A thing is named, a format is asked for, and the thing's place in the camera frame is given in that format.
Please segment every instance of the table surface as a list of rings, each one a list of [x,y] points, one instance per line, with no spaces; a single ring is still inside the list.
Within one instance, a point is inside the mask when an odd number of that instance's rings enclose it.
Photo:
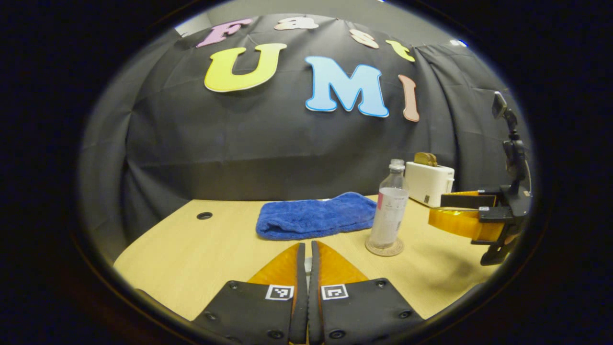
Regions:
[[[376,195],[368,196],[377,199]],[[270,241],[255,231],[268,201],[192,200],[134,241],[114,268],[135,289],[144,290],[175,313],[195,319],[223,284],[247,281],[291,245],[312,239]],[[405,243],[394,257],[371,254],[364,243],[370,229],[317,238],[349,260],[369,279],[388,278],[407,302],[428,318],[453,303],[498,268],[481,266],[486,246],[428,225],[428,210],[409,200],[398,237]],[[199,220],[196,215],[211,212]]]

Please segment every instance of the bottle cap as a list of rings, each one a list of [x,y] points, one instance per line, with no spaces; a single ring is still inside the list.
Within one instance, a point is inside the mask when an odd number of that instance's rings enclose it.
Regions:
[[[390,169],[394,169],[394,170],[404,170],[405,169],[405,161],[398,160],[398,159],[393,159],[389,163],[389,168]]]

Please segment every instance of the plastic water bottle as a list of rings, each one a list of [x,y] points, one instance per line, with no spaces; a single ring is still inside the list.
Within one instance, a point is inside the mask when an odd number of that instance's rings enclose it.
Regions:
[[[377,248],[387,248],[398,238],[398,229],[409,200],[409,189],[403,176],[405,161],[394,159],[389,165],[389,176],[379,185],[379,200],[375,221],[368,242]]]

